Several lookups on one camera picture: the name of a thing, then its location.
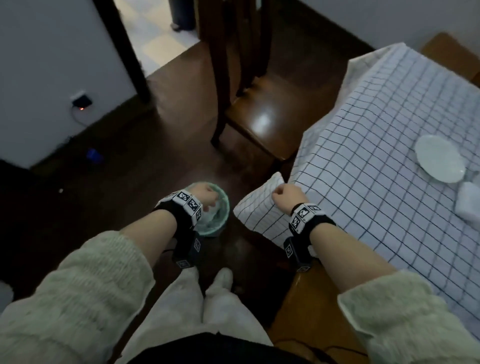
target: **dark wooden floor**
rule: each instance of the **dark wooden floor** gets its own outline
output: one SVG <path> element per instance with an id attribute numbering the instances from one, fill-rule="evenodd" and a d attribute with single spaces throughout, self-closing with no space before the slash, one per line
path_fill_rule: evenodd
<path id="1" fill-rule="evenodd" d="M 347 60 L 369 51 L 353 37 L 299 5 L 279 1 L 269 72 L 327 97 L 315 100 L 318 118 L 332 106 Z M 232 84 L 238 60 L 232 57 Z M 227 127 L 220 148 L 210 143 L 216 92 L 206 44 L 199 43 L 148 77 L 156 112 L 130 122 L 97 145 L 105 161 L 73 161 L 35 188 L 2 186 L 1 277 L 15 298 L 30 295 L 72 250 L 105 230 L 121 229 L 148 213 L 156 201 L 194 181 L 210 181 L 231 205 L 267 178 L 272 159 Z M 165 253 L 155 267 L 149 303 L 179 274 Z M 223 266 L 233 269 L 240 298 L 266 325 L 289 287 L 279 269 L 283 251 L 250 233 L 232 216 L 220 239 L 208 242 L 200 269 L 205 289 Z"/>

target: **white plate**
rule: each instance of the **white plate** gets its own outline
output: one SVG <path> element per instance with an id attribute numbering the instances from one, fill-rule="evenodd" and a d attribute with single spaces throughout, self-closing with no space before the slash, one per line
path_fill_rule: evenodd
<path id="1" fill-rule="evenodd" d="M 421 167 L 441 182 L 455 183 L 465 175 L 465 163 L 457 148 L 437 135 L 418 138 L 415 153 Z"/>

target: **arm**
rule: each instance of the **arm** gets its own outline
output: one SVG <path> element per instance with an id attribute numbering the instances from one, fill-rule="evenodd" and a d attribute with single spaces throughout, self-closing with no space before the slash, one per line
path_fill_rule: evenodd
<path id="1" fill-rule="evenodd" d="M 288 215 L 296 204 L 308 202 L 299 187 L 289 184 L 279 186 L 272 198 Z M 367 245 L 328 223 L 311 231 L 310 242 L 342 292 L 338 305 L 372 362 L 480 360 L 478 342 L 419 275 L 397 272 Z"/>
<path id="2" fill-rule="evenodd" d="M 190 192 L 208 208 L 206 184 Z M 158 210 L 87 241 L 49 273 L 35 294 L 0 316 L 1 363 L 104 363 L 154 285 L 151 266 L 176 230 Z"/>

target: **wristband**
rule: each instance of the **wristband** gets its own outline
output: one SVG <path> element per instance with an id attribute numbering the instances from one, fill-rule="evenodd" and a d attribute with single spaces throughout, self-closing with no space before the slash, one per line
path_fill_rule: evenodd
<path id="1" fill-rule="evenodd" d="M 295 205 L 291 216 L 288 228 L 294 237 L 308 245 L 310 245 L 310 233 L 318 224 L 328 223 L 336 226 L 335 222 L 316 204 Z"/>
<path id="2" fill-rule="evenodd" d="M 202 203 L 187 190 L 176 191 L 162 198 L 153 211 L 166 210 L 177 221 L 175 237 L 191 231 L 202 217 Z"/>

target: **person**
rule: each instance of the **person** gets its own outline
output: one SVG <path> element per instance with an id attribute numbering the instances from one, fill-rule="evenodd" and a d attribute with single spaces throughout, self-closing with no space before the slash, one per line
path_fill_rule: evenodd
<path id="1" fill-rule="evenodd" d="M 204 210 L 218 198 L 206 183 L 187 194 Z M 288 215 L 308 205 L 301 189 L 290 184 L 279 186 L 272 198 Z M 0 317 L 0 362 L 105 363 L 141 310 L 154 285 L 152 266 L 176 234 L 177 218 L 162 206 L 120 231 L 88 240 L 31 297 L 10 304 Z M 339 288 L 339 307 L 373 363 L 480 362 L 479 344 L 426 281 L 397 271 L 331 220 L 322 220 L 322 213 L 317 215 L 322 222 L 310 226 L 308 239 Z M 222 269 L 204 299 L 197 269 L 184 269 L 118 363 L 304 363 L 272 346 L 230 292 L 232 279 L 232 272 Z"/>

